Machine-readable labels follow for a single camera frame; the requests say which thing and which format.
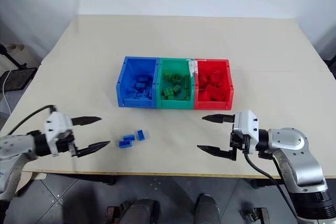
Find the floor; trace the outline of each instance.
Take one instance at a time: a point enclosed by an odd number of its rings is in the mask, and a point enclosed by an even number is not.
[[[328,185],[336,199],[336,179],[328,180]],[[32,181],[11,202],[5,224],[104,223],[108,206],[145,197],[161,203],[160,223],[193,223],[200,193],[215,198],[222,223],[250,223],[241,212],[251,207],[267,207],[271,224],[297,223],[276,188],[253,189],[247,179],[119,176],[110,186],[48,174],[44,180]]]

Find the person's foot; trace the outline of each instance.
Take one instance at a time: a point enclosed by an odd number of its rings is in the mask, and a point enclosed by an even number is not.
[[[194,224],[221,224],[216,201],[208,194],[201,194],[196,202]]]

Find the wire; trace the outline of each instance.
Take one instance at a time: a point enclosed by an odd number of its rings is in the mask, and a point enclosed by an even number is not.
[[[9,76],[10,73],[11,73],[11,70],[8,72],[8,74],[7,74],[7,76],[6,76],[5,80],[4,80],[4,83],[2,83],[2,94],[4,96],[5,102],[7,104],[8,109],[9,109],[9,114],[11,115],[12,114],[12,110],[10,109],[9,103],[8,103],[6,95],[5,95],[5,82],[7,81],[7,78],[8,78],[8,76]]]
[[[19,122],[10,132],[9,135],[12,135],[14,133],[14,131],[17,130],[17,128],[19,128],[22,124],[24,124],[29,118],[31,118],[33,115],[36,115],[37,113],[41,112],[42,110],[45,109],[50,109],[50,113],[56,111],[56,107],[54,105],[46,105],[36,111],[34,111],[32,114],[28,115],[27,117],[25,117],[21,122]]]
[[[294,211],[294,209],[292,208],[289,200],[287,199],[284,191],[281,189],[281,187],[279,186],[278,182],[271,176],[269,175],[267,172],[264,172],[263,170],[259,169],[255,164],[252,163],[252,161],[250,160],[250,158],[248,157],[247,154],[244,154],[246,162],[257,172],[263,174],[264,176],[268,177],[274,185],[276,185],[276,187],[278,188],[278,190],[280,191],[283,199],[285,200],[285,202],[287,203],[287,206],[289,207],[290,211],[292,212],[292,214],[295,216],[295,218],[297,217],[296,212]]]

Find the beige table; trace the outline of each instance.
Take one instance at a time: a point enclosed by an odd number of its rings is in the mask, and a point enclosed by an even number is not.
[[[6,134],[30,112],[55,104],[71,117],[102,121],[76,126],[76,144],[111,143],[82,158],[70,153],[42,157],[25,171],[93,174],[165,174],[249,177],[258,175],[241,153],[218,158],[196,145],[229,148],[231,124],[202,116],[219,111],[119,108],[117,82],[125,56],[229,59],[235,113],[252,109],[263,129],[294,127],[327,177],[336,176],[336,81],[293,20],[164,16],[75,18],[43,60],[34,80],[2,130]],[[16,133],[43,129],[47,113]],[[118,148],[121,136],[143,129],[149,139]],[[271,161],[252,160],[276,175]]]

